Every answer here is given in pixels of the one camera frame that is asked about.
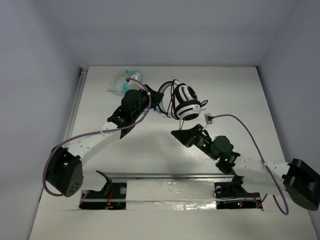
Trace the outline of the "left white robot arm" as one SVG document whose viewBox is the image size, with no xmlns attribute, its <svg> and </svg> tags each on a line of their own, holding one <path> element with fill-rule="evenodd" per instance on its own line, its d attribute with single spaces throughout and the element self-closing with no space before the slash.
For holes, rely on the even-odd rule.
<svg viewBox="0 0 320 240">
<path fill-rule="evenodd" d="M 106 146 L 126 136 L 159 105 L 163 93 L 147 84 L 139 86 L 124 94 L 120 106 L 97 131 L 71 137 L 51 150 L 42 173 L 42 185 L 48 194 L 73 196 L 83 184 L 83 166 Z"/>
</svg>

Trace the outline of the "white black headphones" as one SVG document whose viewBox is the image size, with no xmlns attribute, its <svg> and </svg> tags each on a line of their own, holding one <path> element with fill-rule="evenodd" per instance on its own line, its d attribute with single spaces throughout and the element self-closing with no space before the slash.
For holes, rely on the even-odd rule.
<svg viewBox="0 0 320 240">
<path fill-rule="evenodd" d="M 208 100 L 199 101 L 194 89 L 186 83 L 181 83 L 177 79 L 163 83 L 158 92 L 165 93 L 170 88 L 170 101 L 167 109 L 163 101 L 159 104 L 159 110 L 168 118 L 175 120 L 190 121 L 196 119 L 203 107 L 208 104 Z"/>
</svg>

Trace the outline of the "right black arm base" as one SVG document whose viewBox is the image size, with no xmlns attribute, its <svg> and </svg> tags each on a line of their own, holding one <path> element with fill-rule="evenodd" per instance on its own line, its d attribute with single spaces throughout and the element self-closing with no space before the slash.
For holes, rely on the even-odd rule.
<svg viewBox="0 0 320 240">
<path fill-rule="evenodd" d="M 217 200 L 218 210 L 263 209 L 258 192 L 243 188 L 243 176 L 235 175 L 231 181 L 216 182 L 212 196 Z"/>
</svg>

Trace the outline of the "teal cat ear headphones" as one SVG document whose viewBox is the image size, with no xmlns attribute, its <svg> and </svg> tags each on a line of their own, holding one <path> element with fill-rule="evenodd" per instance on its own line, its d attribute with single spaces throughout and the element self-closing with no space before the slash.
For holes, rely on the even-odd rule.
<svg viewBox="0 0 320 240">
<path fill-rule="evenodd" d="M 111 79 L 107 91 L 114 93 L 117 96 L 123 96 L 131 89 L 126 81 L 127 78 L 134 78 L 141 83 L 144 82 L 144 75 L 141 71 L 135 69 L 120 70 Z"/>
</svg>

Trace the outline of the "aluminium frame rail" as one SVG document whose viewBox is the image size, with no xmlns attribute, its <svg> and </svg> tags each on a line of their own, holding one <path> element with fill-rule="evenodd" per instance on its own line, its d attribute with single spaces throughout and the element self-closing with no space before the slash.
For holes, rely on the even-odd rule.
<svg viewBox="0 0 320 240">
<path fill-rule="evenodd" d="M 71 108 L 71 112 L 68 118 L 66 130 L 63 136 L 63 141 L 70 139 L 73 136 L 73 130 L 84 90 L 84 86 L 86 83 L 87 75 L 88 75 L 89 67 L 81 67 L 80 68 L 80 74 L 79 74 L 79 80 L 75 92 L 75 97 L 73 99 L 73 104 Z"/>
</svg>

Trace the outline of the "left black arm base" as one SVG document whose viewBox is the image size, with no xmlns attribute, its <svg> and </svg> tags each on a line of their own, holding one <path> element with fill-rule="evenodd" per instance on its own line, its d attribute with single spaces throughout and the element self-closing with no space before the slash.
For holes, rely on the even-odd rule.
<svg viewBox="0 0 320 240">
<path fill-rule="evenodd" d="M 85 190 L 81 194 L 79 208 L 82 210 L 125 210 L 127 182 L 113 182 L 105 173 L 96 171 L 106 180 L 100 191 Z"/>
</svg>

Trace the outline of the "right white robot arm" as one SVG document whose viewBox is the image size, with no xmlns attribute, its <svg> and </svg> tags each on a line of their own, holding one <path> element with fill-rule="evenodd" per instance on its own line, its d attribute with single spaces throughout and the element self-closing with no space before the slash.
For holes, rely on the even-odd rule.
<svg viewBox="0 0 320 240">
<path fill-rule="evenodd" d="M 233 178 L 222 186 L 220 198 L 240 198 L 245 194 L 280 195 L 291 199 L 301 208 L 317 211 L 320 206 L 320 175 L 303 160 L 269 162 L 241 155 L 225 135 L 211 138 L 202 125 L 173 130 L 171 134 L 185 147 L 197 147 L 216 161 L 216 167 Z"/>
</svg>

